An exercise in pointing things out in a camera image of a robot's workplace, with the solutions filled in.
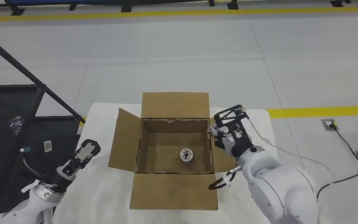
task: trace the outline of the electrical outlet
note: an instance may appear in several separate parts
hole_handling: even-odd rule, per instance
[[[336,126],[336,129],[339,130],[339,129],[338,129],[338,126],[337,126],[337,123],[336,123],[336,121],[335,121],[333,118],[321,119],[321,121],[322,121],[322,124],[323,124],[325,130],[327,130],[327,131],[334,131],[333,128],[330,128],[330,127],[329,127],[330,124],[334,124],[334,125]]]

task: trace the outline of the yellow floor line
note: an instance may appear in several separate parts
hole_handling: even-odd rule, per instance
[[[357,116],[358,106],[339,106],[332,108],[290,108],[268,109],[271,119],[277,118],[309,118],[326,116]]]
[[[238,15],[238,14],[304,14],[304,13],[343,13],[358,12],[358,7],[327,8],[278,8],[247,10],[192,10],[192,11],[153,11],[131,13],[93,13],[33,16],[0,16],[0,21],[36,21],[36,20],[86,20],[99,18],[130,18],[152,16],[204,16],[204,15]]]

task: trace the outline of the white table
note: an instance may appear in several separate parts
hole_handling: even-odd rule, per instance
[[[269,223],[252,200],[247,182],[241,173],[236,175],[232,188],[218,190],[218,211],[130,210],[134,174],[107,167],[118,108],[136,116],[141,113],[141,105],[134,104],[95,103],[91,106],[79,145],[87,138],[93,139],[101,146],[101,152],[85,169],[77,173],[76,180],[57,206],[54,224]],[[213,116],[221,110],[224,108],[211,108],[210,115]],[[268,112],[247,110],[247,113],[260,134],[275,143]],[[243,120],[243,124],[253,144],[277,155],[275,148],[259,139],[247,120]]]

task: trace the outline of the open cardboard box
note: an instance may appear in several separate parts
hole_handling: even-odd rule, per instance
[[[206,93],[143,93],[142,118],[119,109],[108,166],[135,173],[131,209],[218,209],[208,186],[235,161],[215,147],[210,122]],[[194,154],[188,163],[184,148]]]

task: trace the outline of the gray floor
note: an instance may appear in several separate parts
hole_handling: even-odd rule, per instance
[[[356,105],[358,15],[233,15],[0,23],[0,43],[82,115],[94,102],[140,104],[145,91],[202,91],[211,106],[305,108]],[[0,84],[30,83],[0,59]],[[46,97],[38,115],[67,112]],[[276,143],[327,165],[335,179],[358,172],[321,118],[274,119]],[[355,116],[336,117],[357,148]],[[317,188],[331,175],[284,153]],[[358,178],[320,196],[332,223],[356,223]]]

